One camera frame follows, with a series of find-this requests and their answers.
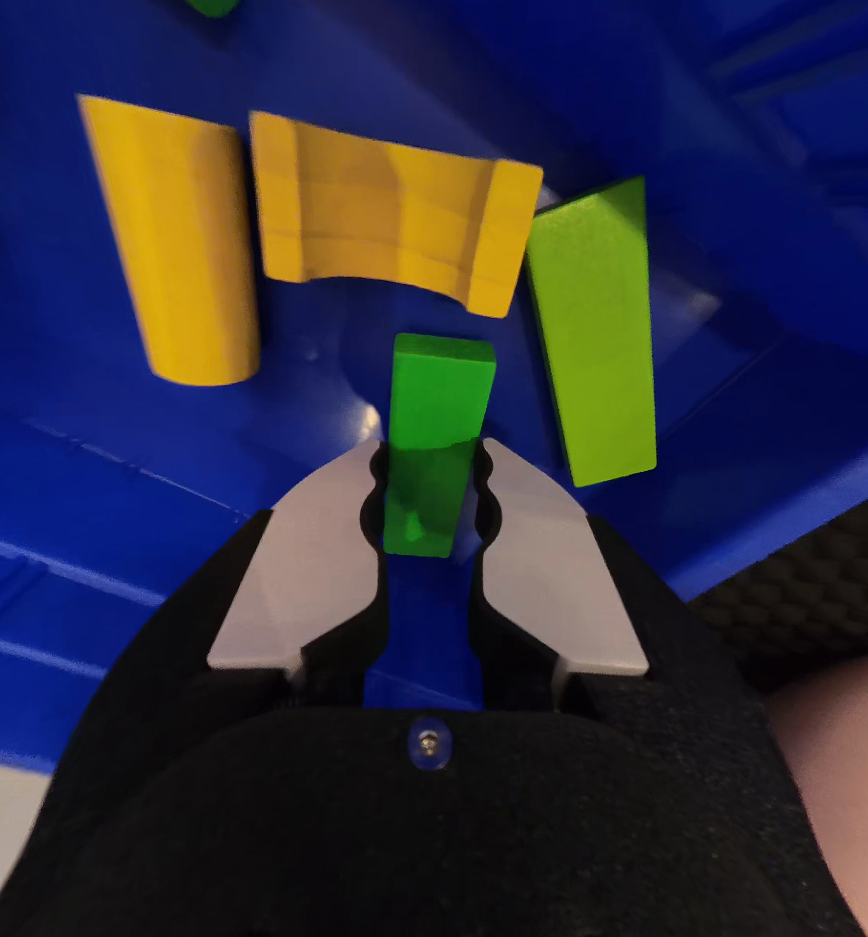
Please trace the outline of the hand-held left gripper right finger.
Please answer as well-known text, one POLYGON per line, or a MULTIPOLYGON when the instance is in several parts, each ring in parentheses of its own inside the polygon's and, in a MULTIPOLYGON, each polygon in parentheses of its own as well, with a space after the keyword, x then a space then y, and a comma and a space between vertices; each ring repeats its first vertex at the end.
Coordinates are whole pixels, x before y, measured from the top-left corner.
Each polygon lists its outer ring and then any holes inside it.
POLYGON ((497 439, 475 453, 480 546, 468 639, 485 709, 557 709, 573 677, 643 677, 650 661, 589 517, 497 439))

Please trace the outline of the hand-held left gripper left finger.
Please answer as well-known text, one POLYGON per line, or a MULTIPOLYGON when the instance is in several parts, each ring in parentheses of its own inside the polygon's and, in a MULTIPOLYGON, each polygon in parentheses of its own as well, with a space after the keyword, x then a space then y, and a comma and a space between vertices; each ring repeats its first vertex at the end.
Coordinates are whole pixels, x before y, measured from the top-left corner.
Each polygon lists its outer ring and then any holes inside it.
POLYGON ((386 649, 381 548, 388 450, 357 444, 279 498, 207 654, 214 671, 275 671, 303 705, 361 707, 386 649))

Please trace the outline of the green wooden block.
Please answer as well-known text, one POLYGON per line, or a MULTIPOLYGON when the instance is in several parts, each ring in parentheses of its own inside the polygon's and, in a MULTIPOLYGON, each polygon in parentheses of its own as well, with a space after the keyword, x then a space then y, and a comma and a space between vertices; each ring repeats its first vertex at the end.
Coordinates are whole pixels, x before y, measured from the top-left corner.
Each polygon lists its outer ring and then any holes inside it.
POLYGON ((388 555, 450 556, 496 368, 486 341, 395 337, 383 529, 388 555))
POLYGON ((526 264, 572 484, 595 486, 654 469, 644 177, 537 214, 526 264))

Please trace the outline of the yellow cylinder block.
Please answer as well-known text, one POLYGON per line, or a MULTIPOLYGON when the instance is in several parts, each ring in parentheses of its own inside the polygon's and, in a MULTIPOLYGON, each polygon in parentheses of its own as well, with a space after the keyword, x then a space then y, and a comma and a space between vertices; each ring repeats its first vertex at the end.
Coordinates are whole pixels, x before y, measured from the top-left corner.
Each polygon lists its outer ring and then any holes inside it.
POLYGON ((100 97, 77 103, 149 368, 193 387, 252 378, 261 338, 238 132, 100 97))

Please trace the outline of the yellow arch block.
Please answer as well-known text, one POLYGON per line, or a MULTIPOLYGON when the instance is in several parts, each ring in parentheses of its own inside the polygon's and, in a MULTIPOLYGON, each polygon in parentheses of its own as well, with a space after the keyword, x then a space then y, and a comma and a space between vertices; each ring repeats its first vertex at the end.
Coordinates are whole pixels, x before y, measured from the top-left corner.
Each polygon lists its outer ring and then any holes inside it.
POLYGON ((249 115, 264 275, 373 279, 508 315, 541 167, 467 158, 249 115))

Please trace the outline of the blue plastic bin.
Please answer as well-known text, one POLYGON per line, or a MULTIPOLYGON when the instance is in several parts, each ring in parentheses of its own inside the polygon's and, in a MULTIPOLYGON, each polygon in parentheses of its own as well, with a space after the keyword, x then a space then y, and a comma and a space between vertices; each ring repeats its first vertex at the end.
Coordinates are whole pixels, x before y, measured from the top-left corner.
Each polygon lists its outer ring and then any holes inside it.
POLYGON ((125 644, 386 433, 396 333, 490 342, 484 430, 566 485, 527 272, 503 321, 265 277, 259 372, 151 372, 78 95, 643 176, 658 463, 573 492, 686 599, 868 499, 868 2, 0 2, 0 765, 50 774, 125 644))

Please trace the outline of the person's left forearm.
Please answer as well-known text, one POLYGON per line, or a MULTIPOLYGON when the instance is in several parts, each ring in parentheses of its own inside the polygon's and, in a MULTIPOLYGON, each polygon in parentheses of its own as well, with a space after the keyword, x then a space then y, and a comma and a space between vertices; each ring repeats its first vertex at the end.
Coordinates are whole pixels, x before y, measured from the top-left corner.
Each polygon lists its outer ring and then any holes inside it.
POLYGON ((868 657, 804 676, 766 706, 819 850, 868 935, 868 657))

